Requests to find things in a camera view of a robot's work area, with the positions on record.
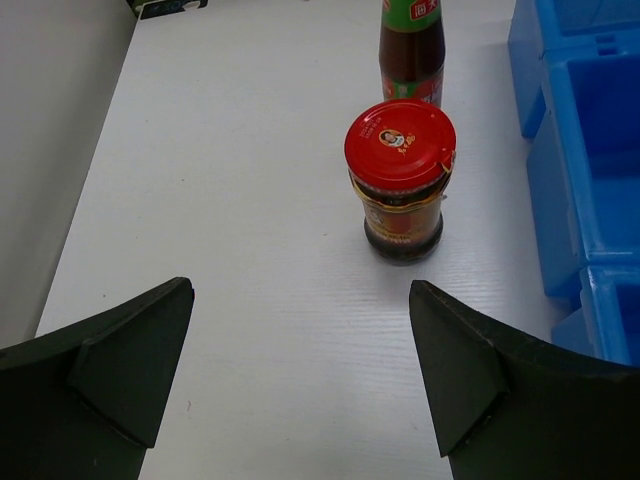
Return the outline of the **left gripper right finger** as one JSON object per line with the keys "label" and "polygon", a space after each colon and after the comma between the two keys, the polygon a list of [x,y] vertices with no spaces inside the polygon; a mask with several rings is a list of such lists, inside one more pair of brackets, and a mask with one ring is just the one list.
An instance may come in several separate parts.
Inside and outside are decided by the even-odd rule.
{"label": "left gripper right finger", "polygon": [[639,371],[578,354],[416,280],[409,314],[456,479],[635,479]]}

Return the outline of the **tall sauce bottle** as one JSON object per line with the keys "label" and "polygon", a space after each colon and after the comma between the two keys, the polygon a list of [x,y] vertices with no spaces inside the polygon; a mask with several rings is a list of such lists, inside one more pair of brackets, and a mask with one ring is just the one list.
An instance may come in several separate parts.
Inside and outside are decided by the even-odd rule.
{"label": "tall sauce bottle", "polygon": [[439,0],[382,3],[379,66],[386,101],[412,98],[439,107],[445,55]]}

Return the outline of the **red-lid sauce jar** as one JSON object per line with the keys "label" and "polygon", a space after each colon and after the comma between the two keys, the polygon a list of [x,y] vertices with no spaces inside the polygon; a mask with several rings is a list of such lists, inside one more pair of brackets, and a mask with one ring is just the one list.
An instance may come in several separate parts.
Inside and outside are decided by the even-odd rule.
{"label": "red-lid sauce jar", "polygon": [[354,120],[344,156],[366,238],[380,256],[413,263],[436,248],[456,148],[451,120],[422,100],[379,103]]}

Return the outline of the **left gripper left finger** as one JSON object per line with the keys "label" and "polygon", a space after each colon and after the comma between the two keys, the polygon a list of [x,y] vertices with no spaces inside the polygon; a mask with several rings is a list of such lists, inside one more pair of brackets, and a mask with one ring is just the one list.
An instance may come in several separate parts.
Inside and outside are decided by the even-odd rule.
{"label": "left gripper left finger", "polygon": [[1,351],[4,479],[136,479],[159,434],[194,304],[173,278]]}

